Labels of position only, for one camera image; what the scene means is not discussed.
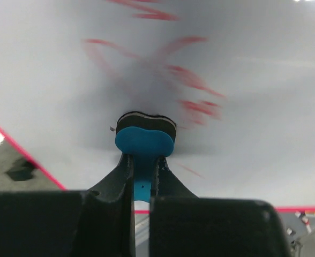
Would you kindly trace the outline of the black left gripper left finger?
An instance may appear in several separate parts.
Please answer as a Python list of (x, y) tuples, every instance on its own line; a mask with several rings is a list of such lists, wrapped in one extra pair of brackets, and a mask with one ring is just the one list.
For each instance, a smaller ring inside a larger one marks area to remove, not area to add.
[(134, 256), (133, 159), (88, 190), (0, 192), (0, 256)]

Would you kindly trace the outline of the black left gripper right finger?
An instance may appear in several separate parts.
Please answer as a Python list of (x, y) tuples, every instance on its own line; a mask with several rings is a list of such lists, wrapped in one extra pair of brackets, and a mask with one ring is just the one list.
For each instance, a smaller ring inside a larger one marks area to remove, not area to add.
[(281, 219), (260, 200), (199, 198), (158, 158), (149, 214), (149, 255), (290, 256)]

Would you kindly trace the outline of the blue bone-shaped eraser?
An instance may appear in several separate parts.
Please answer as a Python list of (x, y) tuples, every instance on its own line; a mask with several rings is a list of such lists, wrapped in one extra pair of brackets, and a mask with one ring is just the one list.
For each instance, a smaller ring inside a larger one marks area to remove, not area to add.
[(177, 125), (166, 116), (132, 111), (119, 118), (115, 133), (116, 147), (133, 157), (134, 199), (149, 202), (156, 163), (173, 153)]

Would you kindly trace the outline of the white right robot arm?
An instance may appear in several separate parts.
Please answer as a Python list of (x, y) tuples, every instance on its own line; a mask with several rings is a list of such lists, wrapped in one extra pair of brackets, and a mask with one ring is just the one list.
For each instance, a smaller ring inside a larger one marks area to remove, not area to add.
[(315, 209), (201, 198), (159, 157), (149, 210), (150, 256), (315, 256)]

